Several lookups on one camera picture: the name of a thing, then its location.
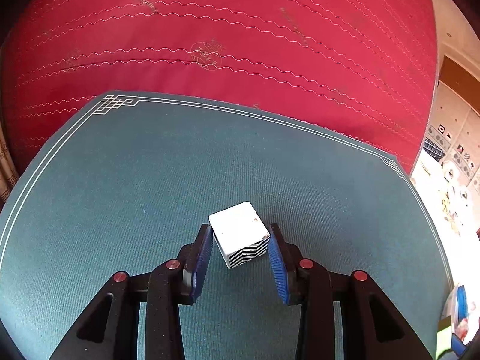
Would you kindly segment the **floral bed sheet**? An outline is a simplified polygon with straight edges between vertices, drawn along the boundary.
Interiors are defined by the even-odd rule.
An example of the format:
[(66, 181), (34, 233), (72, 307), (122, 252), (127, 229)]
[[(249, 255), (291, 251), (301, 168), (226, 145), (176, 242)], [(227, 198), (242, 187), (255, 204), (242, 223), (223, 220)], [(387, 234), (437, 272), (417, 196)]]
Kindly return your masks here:
[(479, 284), (479, 199), (460, 184), (454, 164), (422, 150), (410, 176), (433, 224), (455, 284)]

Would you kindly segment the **white wardrobe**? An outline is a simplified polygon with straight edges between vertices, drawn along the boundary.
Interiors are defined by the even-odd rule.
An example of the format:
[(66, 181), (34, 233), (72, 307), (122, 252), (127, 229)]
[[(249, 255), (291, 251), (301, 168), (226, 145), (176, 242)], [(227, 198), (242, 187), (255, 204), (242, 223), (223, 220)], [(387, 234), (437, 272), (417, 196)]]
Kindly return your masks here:
[(439, 162), (453, 167), (454, 179), (479, 194), (479, 114), (442, 82), (436, 89), (426, 138), (440, 150)]

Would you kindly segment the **white zigzag cube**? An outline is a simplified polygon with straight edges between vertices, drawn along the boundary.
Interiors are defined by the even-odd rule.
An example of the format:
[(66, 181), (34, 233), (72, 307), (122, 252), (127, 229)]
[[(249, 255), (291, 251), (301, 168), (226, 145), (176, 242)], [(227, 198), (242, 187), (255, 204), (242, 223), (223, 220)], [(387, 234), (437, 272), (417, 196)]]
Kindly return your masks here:
[(210, 214), (209, 223), (228, 269), (267, 252), (270, 234), (250, 202), (242, 202)]

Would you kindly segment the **red quilted mattress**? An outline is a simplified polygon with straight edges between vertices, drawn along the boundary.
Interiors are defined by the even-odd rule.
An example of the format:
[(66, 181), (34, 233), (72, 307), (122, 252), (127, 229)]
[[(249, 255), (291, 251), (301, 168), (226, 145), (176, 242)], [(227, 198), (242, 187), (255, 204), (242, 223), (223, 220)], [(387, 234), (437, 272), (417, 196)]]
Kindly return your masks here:
[(180, 94), (329, 128), (410, 171), (436, 65), (431, 0), (32, 0), (1, 48), (3, 129), (22, 172), (99, 94)]

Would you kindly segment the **beige patterned curtain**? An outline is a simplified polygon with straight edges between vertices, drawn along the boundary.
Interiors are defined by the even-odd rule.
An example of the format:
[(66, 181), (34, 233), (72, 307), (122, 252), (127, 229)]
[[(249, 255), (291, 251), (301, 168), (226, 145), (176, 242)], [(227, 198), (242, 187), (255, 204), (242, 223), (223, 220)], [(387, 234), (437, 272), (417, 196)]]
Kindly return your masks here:
[(19, 175), (13, 164), (7, 143), (0, 128), (0, 210), (3, 209)]

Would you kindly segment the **teal table mat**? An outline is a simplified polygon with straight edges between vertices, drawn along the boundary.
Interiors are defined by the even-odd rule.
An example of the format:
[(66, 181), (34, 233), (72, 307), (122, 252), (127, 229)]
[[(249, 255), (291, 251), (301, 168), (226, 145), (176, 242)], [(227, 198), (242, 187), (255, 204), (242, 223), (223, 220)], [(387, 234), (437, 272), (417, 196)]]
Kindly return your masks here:
[(244, 202), (305, 257), (368, 272), (435, 350), (452, 275), (393, 156), (279, 115), (162, 94), (95, 98), (28, 165), (1, 212), (1, 321), (27, 359), (48, 359), (112, 274), (153, 270), (211, 214)]

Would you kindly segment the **checkered blue cloth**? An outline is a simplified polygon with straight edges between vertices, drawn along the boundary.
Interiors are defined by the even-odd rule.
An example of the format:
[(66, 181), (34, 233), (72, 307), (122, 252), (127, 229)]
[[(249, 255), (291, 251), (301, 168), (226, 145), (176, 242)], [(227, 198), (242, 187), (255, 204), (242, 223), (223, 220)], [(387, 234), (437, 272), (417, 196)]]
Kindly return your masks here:
[(429, 138), (425, 139), (423, 150), (437, 162), (440, 162), (446, 155), (445, 151)]

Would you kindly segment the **clear plastic bowl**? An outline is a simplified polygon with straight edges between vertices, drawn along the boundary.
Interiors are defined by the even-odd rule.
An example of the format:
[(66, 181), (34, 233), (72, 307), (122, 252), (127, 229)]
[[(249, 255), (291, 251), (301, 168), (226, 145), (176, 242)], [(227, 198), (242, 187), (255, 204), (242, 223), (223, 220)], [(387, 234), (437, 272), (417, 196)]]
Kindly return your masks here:
[(446, 300), (437, 328), (435, 359), (479, 359), (479, 305), (468, 290), (457, 285)]

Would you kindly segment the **blue snack packet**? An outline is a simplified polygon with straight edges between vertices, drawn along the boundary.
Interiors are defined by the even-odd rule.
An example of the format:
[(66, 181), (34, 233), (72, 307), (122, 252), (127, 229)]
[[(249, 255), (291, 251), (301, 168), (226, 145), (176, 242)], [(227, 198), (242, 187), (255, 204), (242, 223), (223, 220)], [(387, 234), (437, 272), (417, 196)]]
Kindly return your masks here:
[(457, 323), (467, 320), (469, 316), (467, 295), (464, 285), (460, 285), (456, 289), (456, 315)]

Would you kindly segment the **green dotted block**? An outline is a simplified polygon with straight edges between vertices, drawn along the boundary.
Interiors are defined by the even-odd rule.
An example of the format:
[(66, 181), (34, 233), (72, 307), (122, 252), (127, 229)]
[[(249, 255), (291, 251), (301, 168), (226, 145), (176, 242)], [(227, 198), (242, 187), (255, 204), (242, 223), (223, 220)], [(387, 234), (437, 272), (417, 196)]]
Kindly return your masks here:
[(436, 333), (435, 359), (452, 351), (452, 317), (448, 315), (439, 321)]

